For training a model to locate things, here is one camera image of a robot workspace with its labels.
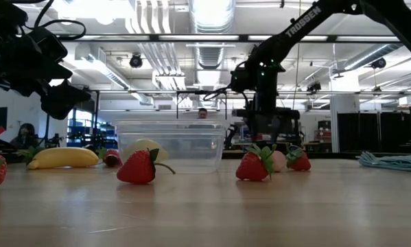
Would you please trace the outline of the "yellow toy lemon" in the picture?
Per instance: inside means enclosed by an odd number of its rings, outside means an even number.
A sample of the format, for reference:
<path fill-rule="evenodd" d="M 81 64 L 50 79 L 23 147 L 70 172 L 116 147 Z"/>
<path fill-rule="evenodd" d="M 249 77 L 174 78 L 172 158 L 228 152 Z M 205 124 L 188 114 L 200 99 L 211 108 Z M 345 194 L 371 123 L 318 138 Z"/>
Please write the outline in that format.
<path fill-rule="evenodd" d="M 121 151 L 121 159 L 126 162 L 130 155 L 139 150 L 153 150 L 159 149 L 156 162 L 163 162 L 169 158 L 167 151 L 162 147 L 161 144 L 151 140 L 151 139 L 139 139 L 129 145 Z"/>

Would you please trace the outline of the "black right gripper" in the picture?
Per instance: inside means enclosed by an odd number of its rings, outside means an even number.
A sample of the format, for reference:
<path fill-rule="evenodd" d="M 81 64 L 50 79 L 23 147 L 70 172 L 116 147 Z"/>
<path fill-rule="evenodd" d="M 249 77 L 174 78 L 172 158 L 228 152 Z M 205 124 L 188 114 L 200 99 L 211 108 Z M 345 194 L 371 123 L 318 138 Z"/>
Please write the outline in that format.
<path fill-rule="evenodd" d="M 277 107 L 276 102 L 272 104 L 272 99 L 263 99 L 262 94 L 254 93 L 253 98 L 249 99 L 243 108 L 233 109 L 234 117 L 256 117 L 262 116 L 267 118 L 281 117 L 285 119 L 260 119 L 254 121 L 254 132 L 252 141 L 263 141 L 263 135 L 268 134 L 270 137 L 266 141 L 276 142 L 280 136 L 292 133 L 292 121 L 300 119 L 300 113 L 291 108 Z"/>

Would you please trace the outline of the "teal folded cloth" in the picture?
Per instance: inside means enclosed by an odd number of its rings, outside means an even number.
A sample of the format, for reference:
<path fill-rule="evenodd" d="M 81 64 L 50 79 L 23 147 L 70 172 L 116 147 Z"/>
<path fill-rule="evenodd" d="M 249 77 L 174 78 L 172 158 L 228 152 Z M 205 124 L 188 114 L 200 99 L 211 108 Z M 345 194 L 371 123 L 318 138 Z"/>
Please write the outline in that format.
<path fill-rule="evenodd" d="M 411 172 L 411 155 L 376 157 L 370 152 L 363 152 L 357 159 L 364 167 Z"/>

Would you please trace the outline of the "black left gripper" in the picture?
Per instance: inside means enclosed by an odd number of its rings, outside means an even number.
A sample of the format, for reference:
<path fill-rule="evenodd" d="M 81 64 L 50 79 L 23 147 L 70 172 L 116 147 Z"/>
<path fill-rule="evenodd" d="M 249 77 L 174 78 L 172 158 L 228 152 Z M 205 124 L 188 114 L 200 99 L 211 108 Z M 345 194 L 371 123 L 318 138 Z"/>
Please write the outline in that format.
<path fill-rule="evenodd" d="M 54 119 L 63 120 L 78 103 L 87 102 L 91 94 L 71 86 L 72 71 L 61 64 L 52 64 L 29 36 L 0 36 L 0 88 L 29 97 L 38 93 L 41 109 Z M 64 80 L 50 86 L 51 80 Z"/>

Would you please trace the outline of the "overhead LED light bar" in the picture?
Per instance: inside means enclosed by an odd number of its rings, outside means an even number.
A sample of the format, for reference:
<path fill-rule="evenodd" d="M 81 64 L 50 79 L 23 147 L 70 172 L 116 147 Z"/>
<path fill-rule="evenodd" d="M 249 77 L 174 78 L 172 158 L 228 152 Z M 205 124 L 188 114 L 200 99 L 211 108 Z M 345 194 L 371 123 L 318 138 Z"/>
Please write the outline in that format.
<path fill-rule="evenodd" d="M 77 42 L 260 43 L 270 35 L 253 34 L 87 34 Z M 302 43 L 400 43 L 396 36 L 309 35 Z"/>

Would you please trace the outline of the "pink toy peach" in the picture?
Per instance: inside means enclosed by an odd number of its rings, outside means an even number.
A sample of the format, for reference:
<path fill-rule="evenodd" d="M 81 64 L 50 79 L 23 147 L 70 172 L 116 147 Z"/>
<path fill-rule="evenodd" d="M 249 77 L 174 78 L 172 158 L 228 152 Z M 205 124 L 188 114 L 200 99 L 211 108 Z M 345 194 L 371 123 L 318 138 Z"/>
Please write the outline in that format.
<path fill-rule="evenodd" d="M 275 172 L 282 172 L 287 167 L 287 159 L 280 151 L 274 151 L 272 156 L 272 167 Z"/>

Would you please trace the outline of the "blue storage rack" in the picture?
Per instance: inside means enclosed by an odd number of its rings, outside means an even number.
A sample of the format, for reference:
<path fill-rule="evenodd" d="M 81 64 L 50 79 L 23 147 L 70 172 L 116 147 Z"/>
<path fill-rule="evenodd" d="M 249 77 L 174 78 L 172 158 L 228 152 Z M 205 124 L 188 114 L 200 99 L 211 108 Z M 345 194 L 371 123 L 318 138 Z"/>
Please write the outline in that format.
<path fill-rule="evenodd" d="M 110 123 L 98 122 L 97 127 L 86 119 L 70 119 L 67 128 L 67 146 L 83 148 L 92 145 L 96 149 L 117 149 L 117 135 L 115 127 Z"/>

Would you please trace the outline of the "silver ventilation duct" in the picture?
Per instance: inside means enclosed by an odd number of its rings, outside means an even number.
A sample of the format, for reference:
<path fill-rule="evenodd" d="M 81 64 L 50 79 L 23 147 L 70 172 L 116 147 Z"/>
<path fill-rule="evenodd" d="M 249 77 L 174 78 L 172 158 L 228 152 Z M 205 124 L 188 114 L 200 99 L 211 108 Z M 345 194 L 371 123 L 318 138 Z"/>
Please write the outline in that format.
<path fill-rule="evenodd" d="M 228 34 L 232 31 L 236 0 L 188 0 L 194 34 Z M 224 63 L 224 43 L 195 44 L 196 79 L 203 90 L 215 90 Z"/>

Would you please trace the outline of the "black partition screen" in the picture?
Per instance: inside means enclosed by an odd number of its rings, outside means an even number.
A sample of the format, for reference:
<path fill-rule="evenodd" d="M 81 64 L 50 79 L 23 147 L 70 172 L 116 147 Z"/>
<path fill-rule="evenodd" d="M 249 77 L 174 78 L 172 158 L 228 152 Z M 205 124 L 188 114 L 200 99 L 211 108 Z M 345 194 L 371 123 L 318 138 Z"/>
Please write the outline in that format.
<path fill-rule="evenodd" d="M 410 115 L 403 112 L 338 113 L 340 152 L 401 151 L 411 137 Z"/>

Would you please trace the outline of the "yellow toy banana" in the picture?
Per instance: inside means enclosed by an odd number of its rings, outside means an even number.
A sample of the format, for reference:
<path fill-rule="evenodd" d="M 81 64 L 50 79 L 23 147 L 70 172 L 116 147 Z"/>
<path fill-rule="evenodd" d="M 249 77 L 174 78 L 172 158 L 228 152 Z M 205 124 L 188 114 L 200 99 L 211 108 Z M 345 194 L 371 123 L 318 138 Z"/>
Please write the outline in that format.
<path fill-rule="evenodd" d="M 85 148 L 49 148 L 38 152 L 28 163 L 28 169 L 57 167 L 90 167 L 97 165 L 99 157 Z"/>

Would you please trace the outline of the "clear plastic tupperware container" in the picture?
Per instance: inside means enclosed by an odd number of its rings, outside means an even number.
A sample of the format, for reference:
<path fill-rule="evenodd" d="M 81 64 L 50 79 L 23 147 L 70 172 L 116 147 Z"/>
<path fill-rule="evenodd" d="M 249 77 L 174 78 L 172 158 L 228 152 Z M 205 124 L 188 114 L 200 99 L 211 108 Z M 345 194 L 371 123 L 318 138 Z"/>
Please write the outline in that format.
<path fill-rule="evenodd" d="M 144 120 L 115 122 L 118 149 L 139 139 L 151 139 L 167 151 L 160 162 L 178 174 L 213 173 L 222 159 L 227 124 L 212 119 Z"/>

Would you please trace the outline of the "black aluminium table frame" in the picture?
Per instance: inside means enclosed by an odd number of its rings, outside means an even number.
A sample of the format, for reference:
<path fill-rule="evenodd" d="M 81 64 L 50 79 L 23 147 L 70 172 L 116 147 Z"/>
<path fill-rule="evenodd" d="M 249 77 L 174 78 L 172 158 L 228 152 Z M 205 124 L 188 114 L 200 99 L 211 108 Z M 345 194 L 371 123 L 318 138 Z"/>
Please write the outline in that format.
<path fill-rule="evenodd" d="M 321 153 L 321 152 L 308 152 L 307 156 L 310 159 L 355 159 L 361 153 L 360 152 L 343 152 L 343 153 Z M 20 163 L 23 160 L 22 156 L 17 153 L 3 153 L 0 152 L 8 163 Z M 239 159 L 243 156 L 242 153 L 230 153 L 224 152 L 222 159 Z"/>

